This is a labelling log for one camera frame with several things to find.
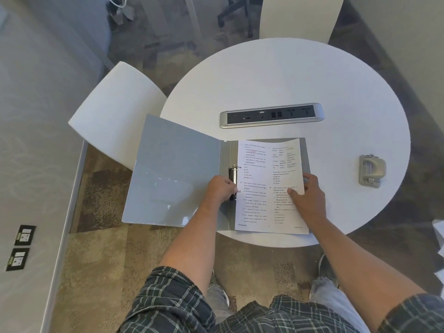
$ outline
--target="white chair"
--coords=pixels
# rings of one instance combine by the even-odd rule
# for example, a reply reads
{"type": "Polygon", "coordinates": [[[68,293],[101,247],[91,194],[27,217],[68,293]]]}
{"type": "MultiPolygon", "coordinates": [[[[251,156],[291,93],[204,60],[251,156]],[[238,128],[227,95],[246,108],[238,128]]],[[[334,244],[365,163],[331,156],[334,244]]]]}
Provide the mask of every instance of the white chair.
{"type": "Polygon", "coordinates": [[[132,170],[145,117],[159,116],[166,100],[147,76],[119,62],[68,123],[95,148],[132,170]]]}
{"type": "Polygon", "coordinates": [[[259,38],[328,43],[344,0],[264,0],[259,38]]]}

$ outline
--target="exam question sheet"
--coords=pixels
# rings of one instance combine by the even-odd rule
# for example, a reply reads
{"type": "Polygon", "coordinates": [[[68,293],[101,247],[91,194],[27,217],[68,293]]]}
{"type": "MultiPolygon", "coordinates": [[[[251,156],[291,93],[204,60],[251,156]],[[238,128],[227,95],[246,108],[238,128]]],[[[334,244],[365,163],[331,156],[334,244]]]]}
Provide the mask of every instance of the exam question sheet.
{"type": "Polygon", "coordinates": [[[304,193],[299,139],[240,140],[237,153],[236,230],[308,234],[287,188],[304,193]]]}

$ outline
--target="shoe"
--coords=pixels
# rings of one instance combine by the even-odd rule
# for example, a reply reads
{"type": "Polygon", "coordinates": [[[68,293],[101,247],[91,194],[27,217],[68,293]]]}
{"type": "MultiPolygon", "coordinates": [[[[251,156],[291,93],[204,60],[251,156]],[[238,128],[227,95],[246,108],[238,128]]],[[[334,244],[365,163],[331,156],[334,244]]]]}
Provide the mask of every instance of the shoe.
{"type": "Polygon", "coordinates": [[[213,273],[211,274],[211,279],[210,279],[210,285],[208,286],[208,290],[216,287],[219,289],[219,291],[221,291],[223,293],[223,296],[225,297],[226,300],[226,305],[230,306],[230,300],[228,299],[228,294],[226,294],[225,290],[223,289],[223,287],[220,285],[219,281],[216,278],[216,275],[214,274],[214,270],[213,273]]]}
{"type": "Polygon", "coordinates": [[[334,273],[334,270],[325,254],[323,254],[319,260],[318,268],[319,278],[327,278],[328,280],[332,281],[336,287],[339,287],[339,280],[337,280],[336,274],[334,273]]]}

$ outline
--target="round white table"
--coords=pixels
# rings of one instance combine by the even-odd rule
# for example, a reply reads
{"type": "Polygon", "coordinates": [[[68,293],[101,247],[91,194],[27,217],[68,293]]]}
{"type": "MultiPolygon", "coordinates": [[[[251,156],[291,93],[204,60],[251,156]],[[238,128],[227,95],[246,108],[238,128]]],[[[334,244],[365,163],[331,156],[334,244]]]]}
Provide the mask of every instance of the round white table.
{"type": "MultiPolygon", "coordinates": [[[[407,118],[385,80],[347,52],[298,38],[250,41],[208,57],[176,85],[161,117],[220,140],[305,137],[311,173],[326,195],[327,217],[346,234],[387,205],[410,156],[407,118]],[[219,127],[222,111],[308,102],[322,105],[323,121],[219,127]],[[386,161],[380,189],[358,183],[362,154],[386,161]]],[[[317,244],[312,234],[220,233],[260,246],[317,244]]]]}

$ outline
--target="paper stack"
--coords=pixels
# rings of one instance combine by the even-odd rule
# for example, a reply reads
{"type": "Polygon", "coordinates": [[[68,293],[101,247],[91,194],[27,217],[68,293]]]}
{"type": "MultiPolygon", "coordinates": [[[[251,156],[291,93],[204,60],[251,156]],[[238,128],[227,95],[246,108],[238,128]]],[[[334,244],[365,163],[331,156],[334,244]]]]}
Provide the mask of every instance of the paper stack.
{"type": "MultiPolygon", "coordinates": [[[[440,244],[440,251],[438,253],[444,257],[444,221],[443,220],[434,220],[432,222],[433,229],[435,230],[436,238],[438,239],[438,243],[440,244]]],[[[441,283],[444,285],[444,269],[435,272],[435,275],[441,280],[441,283]]],[[[441,298],[444,298],[444,288],[441,291],[441,298]]]]}

